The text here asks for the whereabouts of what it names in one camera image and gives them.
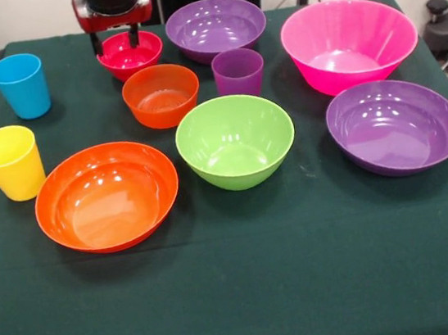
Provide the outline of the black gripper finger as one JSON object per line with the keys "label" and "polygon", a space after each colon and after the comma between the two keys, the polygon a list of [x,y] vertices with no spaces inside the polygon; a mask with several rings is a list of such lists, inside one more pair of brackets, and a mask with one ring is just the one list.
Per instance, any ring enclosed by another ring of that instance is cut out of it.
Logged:
{"label": "black gripper finger", "polygon": [[128,36],[129,36],[129,43],[130,43],[130,47],[132,49],[135,49],[138,45],[139,45],[139,24],[137,23],[133,23],[130,27],[129,27],[129,32],[128,32]]}
{"label": "black gripper finger", "polygon": [[97,36],[96,33],[90,33],[89,38],[91,40],[91,44],[93,45],[93,50],[95,55],[102,55],[102,43],[100,38]]}

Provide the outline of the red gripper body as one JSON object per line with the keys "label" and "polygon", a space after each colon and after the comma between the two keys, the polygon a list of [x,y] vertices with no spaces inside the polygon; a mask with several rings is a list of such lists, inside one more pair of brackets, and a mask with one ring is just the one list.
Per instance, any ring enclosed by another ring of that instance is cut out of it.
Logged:
{"label": "red gripper body", "polygon": [[75,18],[85,33],[143,23],[152,14],[152,0],[70,1]]}

